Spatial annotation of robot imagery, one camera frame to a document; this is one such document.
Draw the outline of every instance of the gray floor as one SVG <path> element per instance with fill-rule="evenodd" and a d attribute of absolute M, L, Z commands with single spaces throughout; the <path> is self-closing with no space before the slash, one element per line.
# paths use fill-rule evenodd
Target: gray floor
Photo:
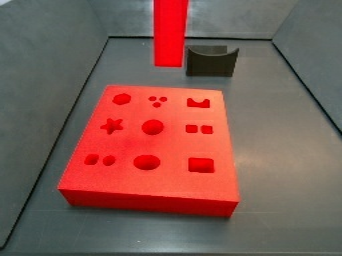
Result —
<path fill-rule="evenodd" d="M 230 78 L 155 68 L 151 39 L 111 39 L 4 252 L 342 252 L 342 139 L 269 41 Z M 231 219 L 70 207 L 56 191 L 107 84 L 223 90 L 242 202 Z"/>

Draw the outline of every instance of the star-shaped hole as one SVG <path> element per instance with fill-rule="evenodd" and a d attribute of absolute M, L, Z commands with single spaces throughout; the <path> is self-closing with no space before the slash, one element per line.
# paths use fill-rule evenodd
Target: star-shaped hole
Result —
<path fill-rule="evenodd" d="M 111 135 L 114 131 L 123 130 L 122 126 L 123 119 L 113 120 L 111 118 L 107 119 L 107 124 L 102 125 L 102 129 L 107 130 L 107 134 Z"/>

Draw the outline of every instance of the red foam block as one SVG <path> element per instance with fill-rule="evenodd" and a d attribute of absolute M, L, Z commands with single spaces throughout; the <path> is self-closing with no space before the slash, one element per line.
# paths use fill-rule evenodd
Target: red foam block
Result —
<path fill-rule="evenodd" d="M 71 205 L 231 216 L 222 92 L 109 86 L 58 188 Z"/>
<path fill-rule="evenodd" d="M 154 0 L 155 66 L 182 67 L 189 0 Z"/>

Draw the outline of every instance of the gray wall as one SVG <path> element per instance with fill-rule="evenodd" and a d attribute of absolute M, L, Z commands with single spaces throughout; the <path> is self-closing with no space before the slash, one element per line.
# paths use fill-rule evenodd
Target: gray wall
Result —
<path fill-rule="evenodd" d="M 0 37 L 2 247 L 107 34 L 86 0 L 12 0 Z"/>
<path fill-rule="evenodd" d="M 341 14 L 341 0 L 301 0 L 274 44 L 342 130 Z"/>
<path fill-rule="evenodd" d="M 190 0 L 189 37 L 272 39 L 298 0 Z M 153 0 L 90 0 L 110 36 L 153 36 Z"/>

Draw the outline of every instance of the square hole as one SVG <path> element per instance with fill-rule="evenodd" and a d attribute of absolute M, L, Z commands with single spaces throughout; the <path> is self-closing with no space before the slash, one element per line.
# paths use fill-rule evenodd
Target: square hole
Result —
<path fill-rule="evenodd" d="M 189 158 L 189 171 L 201 173 L 214 173 L 214 160 L 210 158 Z"/>

